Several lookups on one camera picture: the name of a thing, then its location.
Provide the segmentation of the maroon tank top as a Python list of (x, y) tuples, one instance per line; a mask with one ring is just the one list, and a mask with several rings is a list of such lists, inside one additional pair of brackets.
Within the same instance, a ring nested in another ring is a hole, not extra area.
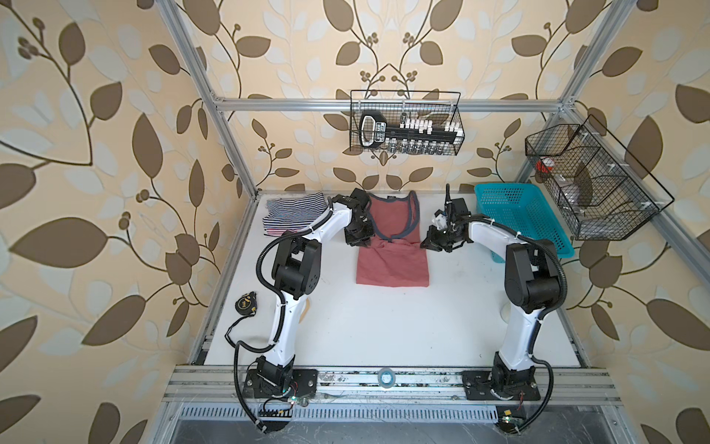
[(420, 202), (415, 192), (404, 197), (370, 196), (373, 224), (370, 245), (358, 254), (356, 283), (386, 288), (426, 288), (430, 284), (427, 253), (421, 247)]

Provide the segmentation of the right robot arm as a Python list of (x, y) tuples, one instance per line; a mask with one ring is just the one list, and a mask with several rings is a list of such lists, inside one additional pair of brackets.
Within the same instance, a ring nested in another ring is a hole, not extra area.
[(535, 240), (489, 216), (471, 213), (464, 199), (451, 197), (447, 186), (444, 208), (435, 212), (421, 247), (451, 253), (472, 243), (505, 259), (504, 290), (511, 304), (506, 335), (489, 377), (473, 385), (501, 401), (511, 401), (536, 387), (538, 366), (547, 370), (547, 390), (537, 409), (524, 420), (511, 414), (498, 420), (502, 433), (519, 435), (541, 416), (552, 398), (553, 366), (536, 357), (534, 347), (547, 315), (566, 301), (568, 280), (553, 242)]

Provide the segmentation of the blue striped tank top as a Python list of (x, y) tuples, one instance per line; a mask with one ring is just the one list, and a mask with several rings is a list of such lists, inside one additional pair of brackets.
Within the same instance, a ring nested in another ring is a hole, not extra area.
[(263, 218), (266, 227), (303, 227), (316, 221), (328, 204), (321, 192), (296, 198), (277, 198), (266, 201), (267, 215)]

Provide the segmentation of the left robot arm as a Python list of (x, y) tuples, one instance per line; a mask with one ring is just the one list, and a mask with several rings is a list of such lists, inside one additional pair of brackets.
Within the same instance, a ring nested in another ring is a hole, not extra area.
[(257, 347), (232, 337), (233, 329), (254, 314), (244, 314), (230, 325), (225, 340), (234, 350), (233, 380), (240, 407), (263, 434), (276, 429), (264, 422), (261, 413), (253, 412), (244, 397), (240, 385), (240, 353), (256, 355), (253, 361), (256, 368), (247, 373), (245, 379), (255, 384), (255, 393), (262, 394), (267, 403), (288, 401), (299, 395), (299, 389), (307, 387), (294, 377), (295, 342), (309, 295), (320, 280), (323, 246), (340, 232), (345, 234), (350, 246), (367, 244), (375, 236), (370, 205), (368, 192), (359, 188), (349, 195), (329, 198), (325, 210), (313, 222), (296, 231), (284, 231), (257, 256), (255, 275), (259, 283), (277, 297), (268, 343)]

